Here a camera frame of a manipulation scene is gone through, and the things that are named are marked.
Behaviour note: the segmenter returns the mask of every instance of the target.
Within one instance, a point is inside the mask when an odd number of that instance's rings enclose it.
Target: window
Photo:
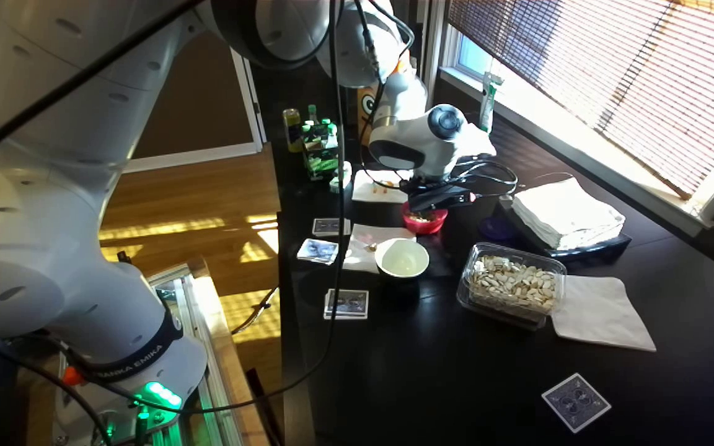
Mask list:
[[[450,72],[536,87],[655,176],[658,199],[712,219],[714,0],[454,0],[448,22]]]

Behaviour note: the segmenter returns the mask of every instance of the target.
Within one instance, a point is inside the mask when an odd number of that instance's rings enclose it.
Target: clear plastic container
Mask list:
[[[494,243],[475,243],[461,271],[456,300],[479,316],[539,331],[557,297],[564,266]]]

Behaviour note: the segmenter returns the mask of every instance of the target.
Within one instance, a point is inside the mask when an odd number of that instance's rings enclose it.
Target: black table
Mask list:
[[[502,124],[495,137],[522,140]],[[547,156],[536,161],[553,165],[536,173],[564,168]],[[368,290],[372,310],[367,322],[330,326],[321,297],[334,271],[293,260],[310,219],[334,210],[334,199],[318,196],[280,219],[288,373],[327,355],[308,386],[288,395],[288,445],[714,445],[714,260],[578,178],[626,215],[632,243],[615,262],[568,269],[624,280],[656,355],[564,343],[551,327],[525,333],[465,312],[456,275],[489,208],[450,215],[443,269],[422,280],[340,277],[341,289]],[[539,400],[572,373],[611,404],[580,433]]]

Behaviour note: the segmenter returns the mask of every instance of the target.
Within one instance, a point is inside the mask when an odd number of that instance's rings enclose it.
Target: green light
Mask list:
[[[139,409],[139,419],[145,422],[148,426],[161,426],[173,422],[179,414],[179,409],[184,406],[184,400],[179,395],[173,395],[170,390],[166,390],[161,381],[145,381],[139,393],[135,393],[139,401],[153,404],[135,404]]]

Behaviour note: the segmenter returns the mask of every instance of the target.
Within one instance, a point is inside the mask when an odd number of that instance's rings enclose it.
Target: small white bowl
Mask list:
[[[428,269],[428,250],[413,238],[388,238],[377,245],[375,260],[392,277],[417,277]]]

